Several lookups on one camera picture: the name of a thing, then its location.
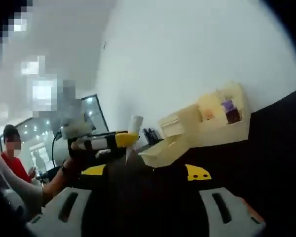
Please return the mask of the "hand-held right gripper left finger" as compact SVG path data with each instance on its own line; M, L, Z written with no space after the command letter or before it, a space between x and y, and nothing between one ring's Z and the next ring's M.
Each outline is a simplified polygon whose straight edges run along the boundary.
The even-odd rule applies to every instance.
M67 187L54 197L44 211L27 223L36 237L80 237L82 220L91 190Z

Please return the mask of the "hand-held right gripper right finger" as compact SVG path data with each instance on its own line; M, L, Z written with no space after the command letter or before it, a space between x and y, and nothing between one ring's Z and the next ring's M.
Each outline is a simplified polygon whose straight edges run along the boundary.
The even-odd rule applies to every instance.
M187 164L185 224L194 237L261 237L265 221L250 217L243 198L233 194L203 167Z

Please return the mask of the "person's right hand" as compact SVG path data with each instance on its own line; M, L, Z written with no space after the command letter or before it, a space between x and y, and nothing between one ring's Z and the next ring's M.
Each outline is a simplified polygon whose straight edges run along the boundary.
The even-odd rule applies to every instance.
M258 223L264 222L264 219L248 203L244 202L244 205L246 206L250 217L252 217Z

